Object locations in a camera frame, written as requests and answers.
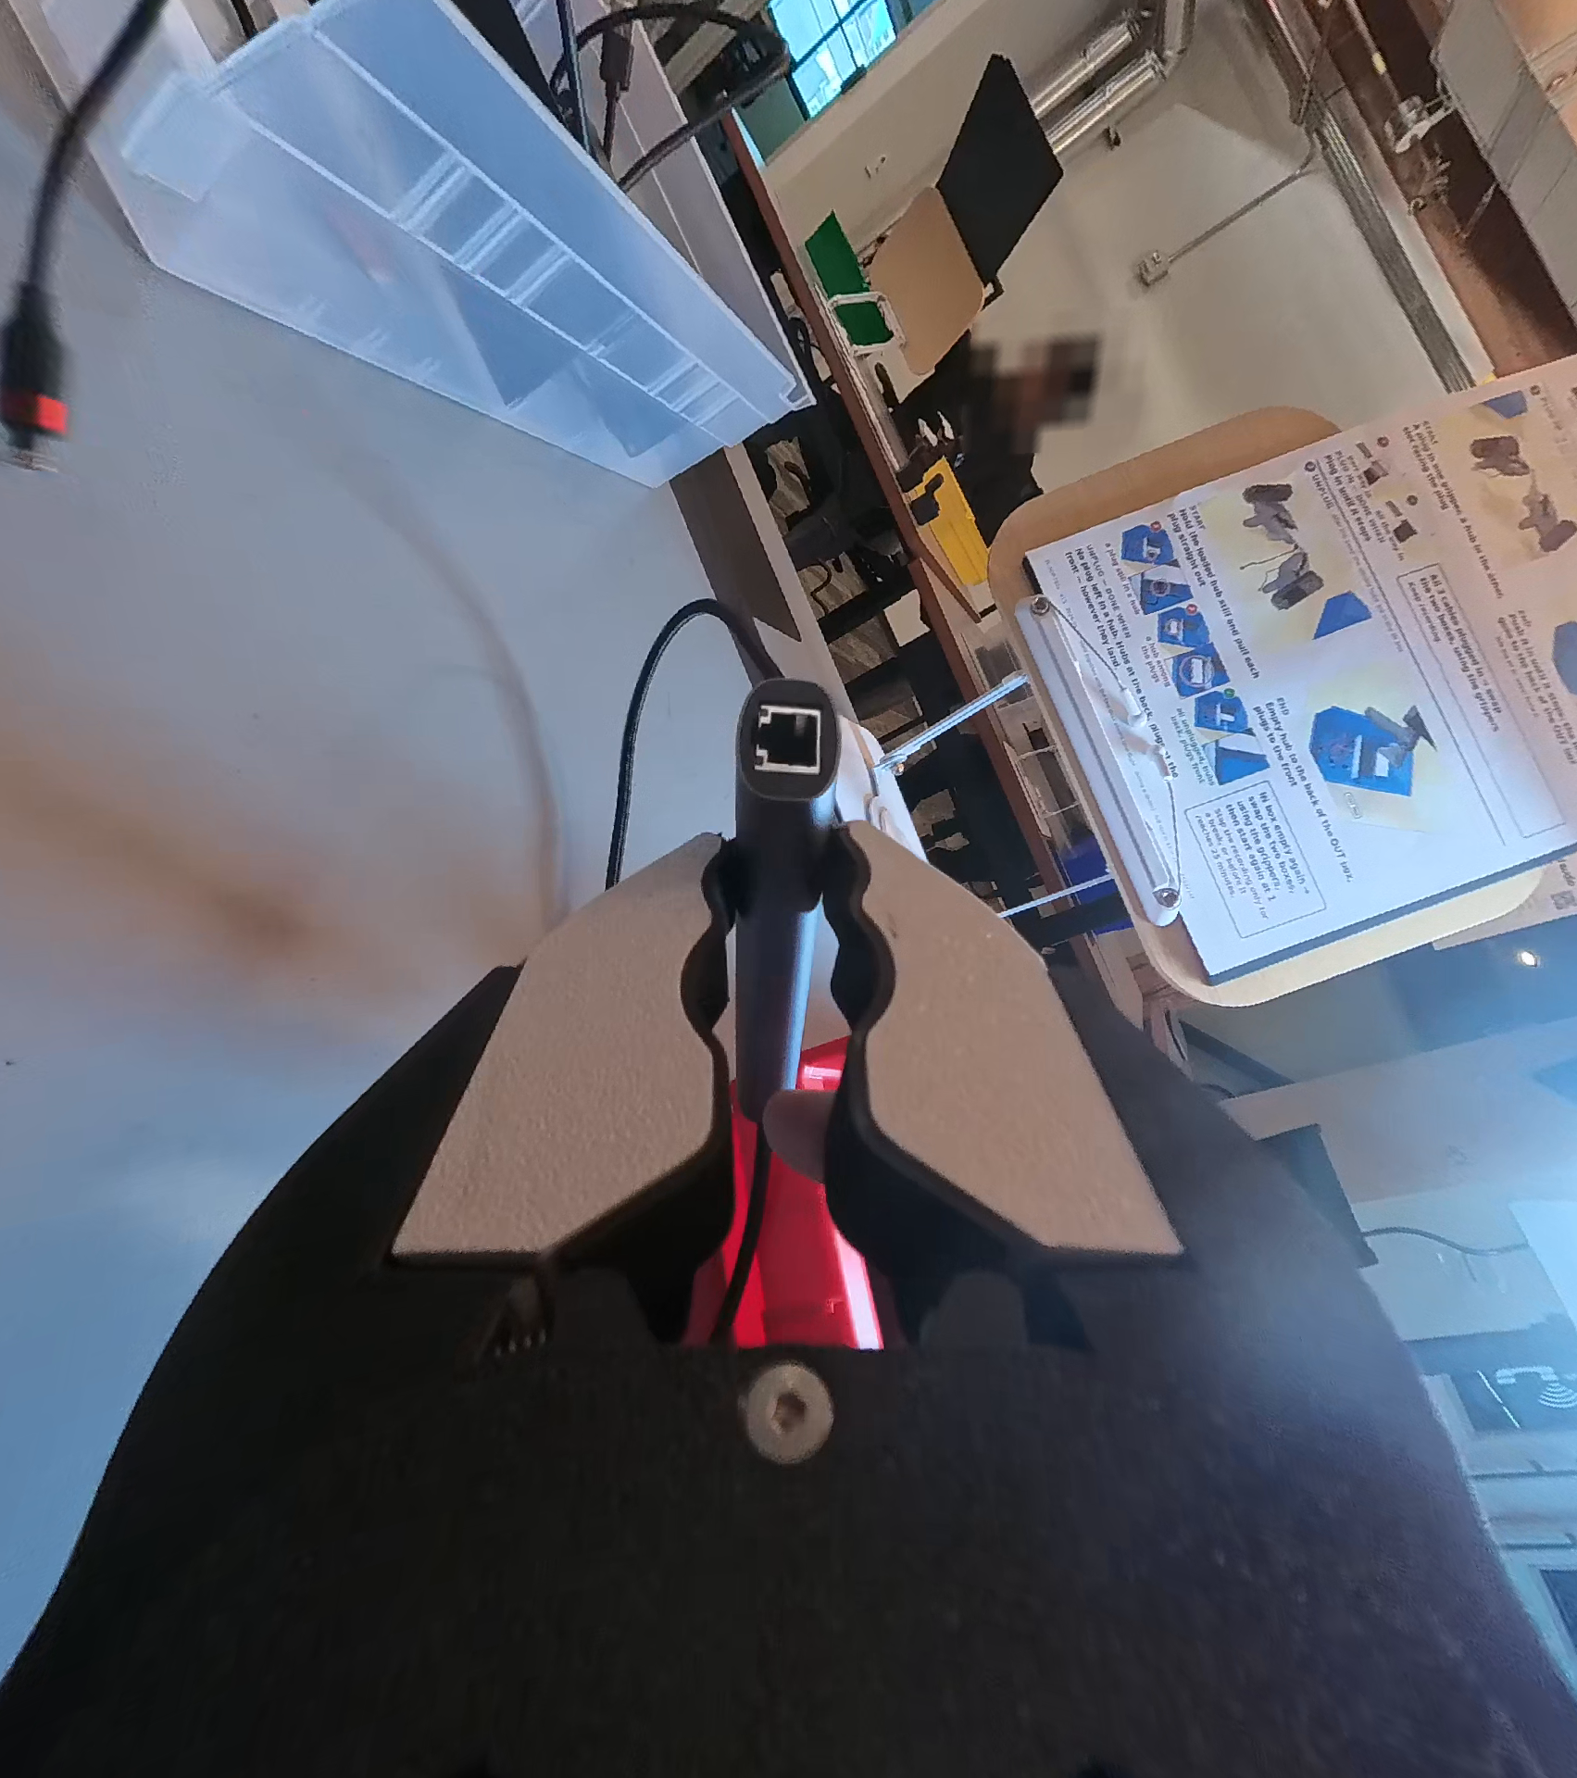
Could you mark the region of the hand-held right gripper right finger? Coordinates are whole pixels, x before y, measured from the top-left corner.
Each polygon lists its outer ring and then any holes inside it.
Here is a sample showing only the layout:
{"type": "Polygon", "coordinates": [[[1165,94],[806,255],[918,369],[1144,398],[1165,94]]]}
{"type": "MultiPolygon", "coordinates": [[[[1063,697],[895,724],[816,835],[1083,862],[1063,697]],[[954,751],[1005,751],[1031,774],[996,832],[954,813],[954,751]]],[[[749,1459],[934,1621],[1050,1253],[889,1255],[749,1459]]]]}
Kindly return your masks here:
{"type": "Polygon", "coordinates": [[[1043,958],[866,823],[823,857],[848,1022],[822,1138],[845,1242],[924,1345],[960,1285],[985,1340],[1083,1348],[1063,1285],[1176,1268],[1185,1243],[1043,958]]]}

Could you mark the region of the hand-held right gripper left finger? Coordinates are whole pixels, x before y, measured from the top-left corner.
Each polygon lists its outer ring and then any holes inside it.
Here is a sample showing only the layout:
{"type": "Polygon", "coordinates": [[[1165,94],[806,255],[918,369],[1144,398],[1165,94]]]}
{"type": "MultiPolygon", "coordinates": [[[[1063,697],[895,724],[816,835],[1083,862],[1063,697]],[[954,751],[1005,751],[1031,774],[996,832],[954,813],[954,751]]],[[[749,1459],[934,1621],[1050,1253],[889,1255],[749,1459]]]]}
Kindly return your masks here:
{"type": "Polygon", "coordinates": [[[723,838],[697,835],[523,963],[392,1243],[625,1278],[677,1345],[733,1217],[723,838]]]}

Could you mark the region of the red plastic bin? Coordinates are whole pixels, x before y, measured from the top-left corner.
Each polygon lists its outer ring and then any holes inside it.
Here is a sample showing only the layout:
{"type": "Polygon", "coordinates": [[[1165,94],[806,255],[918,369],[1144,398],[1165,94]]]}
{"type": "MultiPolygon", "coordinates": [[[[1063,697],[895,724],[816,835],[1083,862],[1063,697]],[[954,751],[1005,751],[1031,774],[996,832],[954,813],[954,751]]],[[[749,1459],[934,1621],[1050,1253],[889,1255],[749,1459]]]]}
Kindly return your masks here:
{"type": "MultiPolygon", "coordinates": [[[[719,1249],[700,1268],[681,1343],[709,1345],[716,1305],[731,1278],[752,1194],[755,1121],[742,1118],[733,1090],[731,1186],[733,1213],[719,1249]]],[[[731,1323],[731,1345],[882,1348],[868,1268],[842,1237],[819,1182],[773,1160],[762,1223],[745,1292],[731,1323]]]]}

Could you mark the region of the clear plastic bin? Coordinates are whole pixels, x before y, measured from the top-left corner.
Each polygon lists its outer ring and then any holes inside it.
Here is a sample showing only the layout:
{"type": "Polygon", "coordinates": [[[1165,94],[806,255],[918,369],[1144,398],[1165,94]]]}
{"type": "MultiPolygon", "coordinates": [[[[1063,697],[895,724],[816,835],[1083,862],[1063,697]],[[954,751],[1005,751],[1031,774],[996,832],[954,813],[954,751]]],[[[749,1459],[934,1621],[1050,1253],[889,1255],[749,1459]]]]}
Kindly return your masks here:
{"type": "Polygon", "coordinates": [[[806,411],[701,145],[633,30],[611,154],[540,81],[555,2],[501,53],[456,2],[161,2],[81,139],[142,252],[260,319],[640,486],[806,411]]]}

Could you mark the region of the blue bin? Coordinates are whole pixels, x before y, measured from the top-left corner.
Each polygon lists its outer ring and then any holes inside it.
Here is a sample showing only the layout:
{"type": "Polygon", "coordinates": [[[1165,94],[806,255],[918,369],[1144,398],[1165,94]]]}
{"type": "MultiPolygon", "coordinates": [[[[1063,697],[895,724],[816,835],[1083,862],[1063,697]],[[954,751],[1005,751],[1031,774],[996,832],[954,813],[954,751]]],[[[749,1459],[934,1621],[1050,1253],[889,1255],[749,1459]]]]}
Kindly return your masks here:
{"type": "Polygon", "coordinates": [[[1056,870],[1070,884],[1070,894],[1047,913],[1056,921],[1059,942],[1099,939],[1133,928],[1096,838],[1085,835],[1067,842],[1056,855],[1056,870]]]}

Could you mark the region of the yellow bin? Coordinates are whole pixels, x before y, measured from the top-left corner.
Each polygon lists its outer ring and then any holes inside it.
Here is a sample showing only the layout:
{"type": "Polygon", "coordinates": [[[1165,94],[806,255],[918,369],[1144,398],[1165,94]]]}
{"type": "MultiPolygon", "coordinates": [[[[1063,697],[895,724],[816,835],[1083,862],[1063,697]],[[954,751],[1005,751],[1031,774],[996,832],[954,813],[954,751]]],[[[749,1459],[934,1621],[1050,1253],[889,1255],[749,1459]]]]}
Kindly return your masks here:
{"type": "Polygon", "coordinates": [[[959,489],[948,460],[932,467],[905,493],[905,509],[921,537],[941,554],[959,588],[989,582],[989,547],[977,531],[976,512],[959,489]]]}

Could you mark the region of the wooden office table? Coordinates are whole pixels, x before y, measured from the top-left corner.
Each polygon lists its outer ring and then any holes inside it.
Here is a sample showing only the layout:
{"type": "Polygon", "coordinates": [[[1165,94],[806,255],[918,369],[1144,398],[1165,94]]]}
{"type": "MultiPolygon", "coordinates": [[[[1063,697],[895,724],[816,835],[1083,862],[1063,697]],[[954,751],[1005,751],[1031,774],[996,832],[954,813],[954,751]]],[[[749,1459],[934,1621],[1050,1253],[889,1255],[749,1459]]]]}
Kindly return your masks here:
{"type": "Polygon", "coordinates": [[[784,335],[806,364],[813,396],[837,411],[832,491],[789,531],[793,554],[806,554],[813,566],[845,570],[855,582],[848,602],[822,611],[822,636],[839,639],[873,623],[886,626],[889,613],[911,600],[921,629],[954,655],[977,629],[969,604],[976,588],[951,582],[905,509],[905,493],[932,462],[951,457],[951,440],[944,431],[896,427],[886,364],[880,355],[853,355],[832,326],[805,248],[793,241],[742,127],[725,120],[719,139],[742,190],[733,219],[755,219],[767,239],[760,273],[767,290],[780,297],[784,335]]]}

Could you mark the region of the green bin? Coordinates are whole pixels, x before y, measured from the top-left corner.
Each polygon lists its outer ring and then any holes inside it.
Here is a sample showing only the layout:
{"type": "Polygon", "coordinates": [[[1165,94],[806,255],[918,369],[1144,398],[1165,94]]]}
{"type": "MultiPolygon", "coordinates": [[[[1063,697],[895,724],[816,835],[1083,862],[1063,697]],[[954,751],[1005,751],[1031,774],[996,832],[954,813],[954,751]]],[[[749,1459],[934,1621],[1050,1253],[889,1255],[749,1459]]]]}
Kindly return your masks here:
{"type": "Polygon", "coordinates": [[[868,284],[868,273],[837,212],[805,239],[809,273],[853,355],[903,347],[892,303],[868,284]]]}

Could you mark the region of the tan and black chair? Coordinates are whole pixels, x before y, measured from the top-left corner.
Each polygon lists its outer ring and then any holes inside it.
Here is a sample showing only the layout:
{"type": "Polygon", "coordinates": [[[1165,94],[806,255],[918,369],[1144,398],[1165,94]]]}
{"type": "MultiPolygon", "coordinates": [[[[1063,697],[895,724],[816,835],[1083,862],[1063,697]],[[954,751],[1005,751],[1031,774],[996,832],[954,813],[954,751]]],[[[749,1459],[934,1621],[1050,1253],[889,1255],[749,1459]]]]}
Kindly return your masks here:
{"type": "Polygon", "coordinates": [[[1001,268],[1063,180],[1063,167],[1005,56],[985,65],[948,161],[866,263],[921,385],[1001,290],[1001,268]]]}

